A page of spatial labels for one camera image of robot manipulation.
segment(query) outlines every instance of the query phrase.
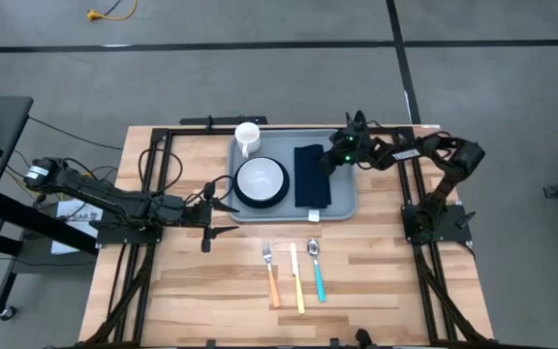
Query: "concrete floor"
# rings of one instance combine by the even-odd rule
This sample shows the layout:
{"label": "concrete floor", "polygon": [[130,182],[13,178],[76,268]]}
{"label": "concrete floor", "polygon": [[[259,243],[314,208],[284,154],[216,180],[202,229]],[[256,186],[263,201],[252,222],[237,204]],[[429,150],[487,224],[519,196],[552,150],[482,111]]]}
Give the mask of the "concrete floor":
{"label": "concrete floor", "polygon": [[[396,2],[406,40],[558,39],[558,1]],[[382,0],[152,0],[123,22],[85,20],[87,10],[111,3],[0,0],[0,46],[392,38]],[[558,48],[407,51],[422,122],[487,152],[459,190],[478,213],[471,228],[496,337],[558,347],[558,201],[542,194],[558,179]],[[0,94],[32,96],[34,117],[114,145],[129,125],[208,114],[312,123],[363,109],[381,123],[409,121],[392,48],[0,53]],[[17,149],[30,159],[74,156],[90,167],[119,161],[117,152],[33,122]],[[23,169],[15,157],[11,164]],[[29,203],[6,177],[0,190]],[[90,280],[66,270],[20,276],[10,301],[22,314],[0,322],[0,348],[75,342]]]}

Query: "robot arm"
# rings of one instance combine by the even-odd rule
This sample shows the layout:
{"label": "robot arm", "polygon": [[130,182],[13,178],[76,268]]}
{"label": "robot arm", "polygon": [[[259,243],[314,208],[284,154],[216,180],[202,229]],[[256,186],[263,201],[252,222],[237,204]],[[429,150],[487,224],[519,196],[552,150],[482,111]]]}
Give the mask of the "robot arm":
{"label": "robot arm", "polygon": [[214,182],[206,184],[203,198],[198,203],[187,206],[189,203],[174,195],[115,188],[108,182],[80,174],[63,159],[46,157],[32,161],[32,165],[23,179],[28,189],[44,194],[64,193],[108,211],[117,218],[115,223],[92,222],[98,229],[109,224],[138,231],[152,226],[203,228],[201,249],[209,252],[210,239],[236,228],[209,228],[212,209],[237,212],[213,198]]}
{"label": "robot arm", "polygon": [[[322,170],[331,175],[337,166],[357,164],[362,169],[383,171],[398,162],[426,156],[445,176],[436,189],[418,204],[417,230],[434,231],[447,212],[447,197],[455,186],[475,170],[485,152],[477,143],[451,137],[438,132],[400,145],[389,144],[379,138],[371,138],[365,115],[358,111],[351,120],[346,114],[347,127],[330,136],[333,144],[322,159]],[[439,150],[447,152],[445,156]]]}

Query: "white bowl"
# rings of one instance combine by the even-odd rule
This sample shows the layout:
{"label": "white bowl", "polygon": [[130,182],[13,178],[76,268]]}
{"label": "white bowl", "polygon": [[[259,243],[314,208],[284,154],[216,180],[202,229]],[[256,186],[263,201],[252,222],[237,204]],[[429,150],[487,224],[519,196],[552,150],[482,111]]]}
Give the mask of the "white bowl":
{"label": "white bowl", "polygon": [[240,191],[255,201],[264,201],[275,196],[281,184],[283,173],[274,161],[266,158],[251,159],[238,170],[238,187]]}

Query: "wooden table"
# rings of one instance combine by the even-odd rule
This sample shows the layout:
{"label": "wooden table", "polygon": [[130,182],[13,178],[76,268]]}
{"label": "wooden table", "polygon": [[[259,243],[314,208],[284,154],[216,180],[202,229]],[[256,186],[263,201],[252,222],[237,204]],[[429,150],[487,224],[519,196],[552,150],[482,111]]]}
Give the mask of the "wooden table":
{"label": "wooden table", "polygon": [[[117,187],[140,189],[137,161],[149,145],[152,128],[129,128]],[[415,127],[415,134],[423,136],[437,130],[431,126]],[[176,136],[172,151],[181,158],[184,172],[168,193],[186,197],[201,190],[205,182],[224,175],[231,138]],[[443,174],[429,159],[420,161],[429,192]],[[153,172],[155,176],[159,162]],[[413,170],[410,163],[406,164],[412,196],[418,198]],[[200,252],[201,230],[165,229],[163,241],[156,249],[141,345],[204,345],[207,339],[217,339],[218,345],[328,345],[331,337],[354,344],[358,328],[368,330],[378,344],[426,344],[413,251],[404,239],[399,213],[403,197],[398,171],[395,167],[383,172],[355,167],[355,171],[358,211],[344,221],[243,224],[213,240],[209,254]],[[171,161],[168,182],[177,172],[178,165]],[[218,194],[224,193],[225,187],[225,183],[218,185]],[[226,213],[213,213],[213,226],[233,224]],[[318,302],[313,263],[306,253],[309,238],[318,238],[321,243],[326,303]],[[283,305],[278,310],[270,307],[261,251],[263,240],[271,244],[274,275]],[[295,307],[290,242],[296,242],[299,250],[304,315],[299,315]],[[491,337],[472,256],[457,243],[439,246],[449,295],[475,328]],[[101,249],[79,335],[81,340],[93,334],[106,318],[119,251],[118,245]],[[440,305],[433,294],[432,300],[439,337],[444,337]],[[125,339],[131,338],[136,305],[133,300]]]}

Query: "caster wheel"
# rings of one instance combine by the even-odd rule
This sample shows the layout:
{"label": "caster wheel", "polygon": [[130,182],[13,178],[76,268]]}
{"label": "caster wheel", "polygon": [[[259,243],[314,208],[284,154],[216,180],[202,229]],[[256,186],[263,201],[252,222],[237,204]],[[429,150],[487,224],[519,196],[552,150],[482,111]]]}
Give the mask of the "caster wheel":
{"label": "caster wheel", "polygon": [[15,307],[6,306],[4,311],[2,311],[1,314],[0,314],[0,320],[1,321],[8,321],[8,320],[12,319],[13,317],[15,317],[16,311],[17,311],[17,309]]}

